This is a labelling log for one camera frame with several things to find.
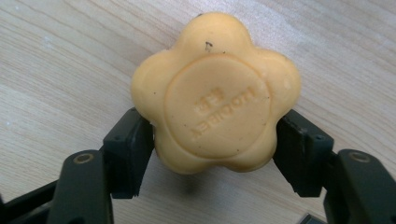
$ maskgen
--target wood grain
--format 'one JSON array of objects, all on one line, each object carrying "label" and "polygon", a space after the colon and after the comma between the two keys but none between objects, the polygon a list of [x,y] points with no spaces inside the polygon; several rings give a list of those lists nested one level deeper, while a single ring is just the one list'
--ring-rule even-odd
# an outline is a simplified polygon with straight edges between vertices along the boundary
[{"label": "wood grain", "polygon": [[[223,11],[254,43],[295,61],[295,109],[396,177],[396,1],[0,2],[0,191],[5,201],[56,179],[63,160],[99,148],[133,106],[130,80],[199,13]],[[296,223],[324,217],[274,164],[176,175],[154,155],[141,196],[113,201],[116,223]]]}]

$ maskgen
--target flower-shaped soap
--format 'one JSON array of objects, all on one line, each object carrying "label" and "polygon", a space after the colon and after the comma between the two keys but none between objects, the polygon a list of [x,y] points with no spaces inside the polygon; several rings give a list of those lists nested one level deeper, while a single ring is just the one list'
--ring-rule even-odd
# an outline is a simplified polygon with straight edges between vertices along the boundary
[{"label": "flower-shaped soap", "polygon": [[156,151],[173,171],[222,165],[246,172],[274,155],[276,124],[300,88],[289,59],[254,47],[235,17],[206,13],[171,49],[137,68],[132,98],[155,127]]}]

